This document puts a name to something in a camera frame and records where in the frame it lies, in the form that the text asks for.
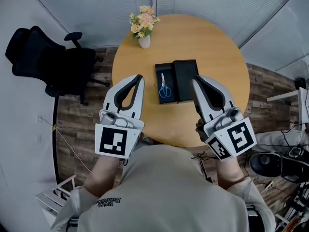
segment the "white cable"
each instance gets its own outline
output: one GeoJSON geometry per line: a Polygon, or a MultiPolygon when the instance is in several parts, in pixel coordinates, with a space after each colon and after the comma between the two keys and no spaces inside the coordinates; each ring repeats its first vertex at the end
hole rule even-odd
{"type": "Polygon", "coordinates": [[[260,192],[260,194],[268,189],[270,189],[272,187],[272,184],[274,184],[274,181],[272,181],[269,185],[267,185],[267,187],[265,187],[265,189],[263,191],[260,192]]]}
{"type": "MultiPolygon", "coordinates": [[[[49,124],[50,126],[54,127],[51,123],[49,123],[46,119],[41,117],[41,120],[43,120],[44,122],[46,122],[47,124],[49,124]]],[[[85,166],[86,169],[88,169],[89,172],[90,169],[84,164],[84,162],[82,161],[82,159],[75,153],[74,149],[72,148],[72,146],[68,143],[68,141],[65,139],[65,137],[60,133],[60,131],[58,131],[58,129],[55,127],[55,130],[60,134],[60,136],[64,139],[64,141],[67,143],[67,145],[71,148],[71,150],[73,151],[73,153],[76,155],[76,157],[81,161],[81,163],[85,166]]]]}

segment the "table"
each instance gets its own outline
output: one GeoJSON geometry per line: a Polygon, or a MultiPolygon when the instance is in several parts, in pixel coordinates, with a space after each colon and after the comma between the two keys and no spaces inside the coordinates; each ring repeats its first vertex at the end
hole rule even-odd
{"type": "Polygon", "coordinates": [[[112,82],[116,84],[135,74],[144,77],[141,120],[146,135],[178,147],[205,145],[195,131],[200,117],[193,102],[159,104],[155,64],[196,59],[199,74],[228,88],[236,106],[244,112],[250,91],[246,63],[234,42],[215,25],[183,14],[159,18],[161,22],[154,26],[148,49],[140,48],[138,41],[131,39],[131,32],[124,38],[113,62],[112,82]]]}

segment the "wall outlet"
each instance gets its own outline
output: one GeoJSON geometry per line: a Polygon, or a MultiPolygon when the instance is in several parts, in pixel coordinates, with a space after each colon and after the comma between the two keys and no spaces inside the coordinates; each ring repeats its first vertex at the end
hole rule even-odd
{"type": "Polygon", "coordinates": [[[42,136],[41,136],[41,135],[36,135],[36,136],[35,136],[35,142],[36,142],[37,144],[40,144],[40,143],[42,142],[42,136]]]}
{"type": "Polygon", "coordinates": [[[37,123],[42,122],[42,116],[41,115],[37,115],[37,123]]]}

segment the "flower vase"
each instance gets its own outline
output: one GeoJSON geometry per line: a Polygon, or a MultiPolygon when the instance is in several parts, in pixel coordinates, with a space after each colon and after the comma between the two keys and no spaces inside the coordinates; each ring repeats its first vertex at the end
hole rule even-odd
{"type": "Polygon", "coordinates": [[[150,41],[150,35],[147,35],[145,38],[139,38],[139,44],[143,49],[147,49],[150,46],[150,41]]]}

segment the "chair armrest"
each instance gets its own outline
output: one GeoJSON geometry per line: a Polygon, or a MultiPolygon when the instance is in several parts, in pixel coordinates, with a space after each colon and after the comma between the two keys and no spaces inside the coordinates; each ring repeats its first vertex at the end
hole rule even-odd
{"type": "Polygon", "coordinates": [[[64,38],[65,41],[73,41],[73,40],[80,40],[82,37],[82,32],[73,32],[67,34],[67,36],[64,38]]]}

